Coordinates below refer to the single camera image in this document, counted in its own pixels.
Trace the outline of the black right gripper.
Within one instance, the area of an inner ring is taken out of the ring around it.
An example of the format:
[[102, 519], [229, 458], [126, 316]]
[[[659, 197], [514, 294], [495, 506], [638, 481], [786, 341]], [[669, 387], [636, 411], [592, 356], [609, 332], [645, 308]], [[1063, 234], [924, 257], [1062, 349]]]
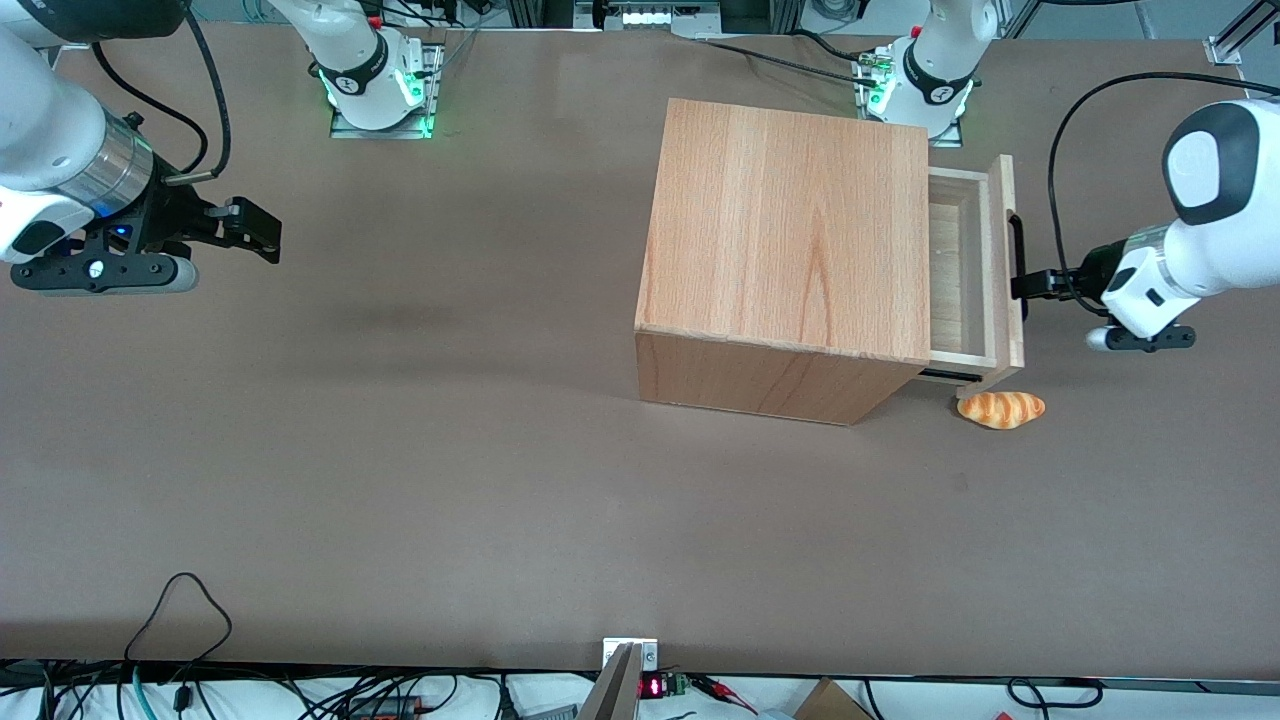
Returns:
[[253, 252], [280, 263], [282, 223], [243, 196], [214, 205], [191, 186], [154, 183], [118, 214], [118, 250], [188, 255], [189, 243]]

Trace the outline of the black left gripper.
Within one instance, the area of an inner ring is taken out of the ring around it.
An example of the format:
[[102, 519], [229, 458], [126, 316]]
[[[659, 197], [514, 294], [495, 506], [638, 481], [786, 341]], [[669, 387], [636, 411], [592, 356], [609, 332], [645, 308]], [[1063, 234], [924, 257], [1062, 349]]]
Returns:
[[1053, 300], [1073, 301], [1074, 295], [1101, 304], [1101, 296], [1110, 286], [1125, 252], [1125, 243], [1107, 243], [1092, 249], [1075, 269], [1043, 269], [1018, 277], [1012, 297], [1020, 301]]

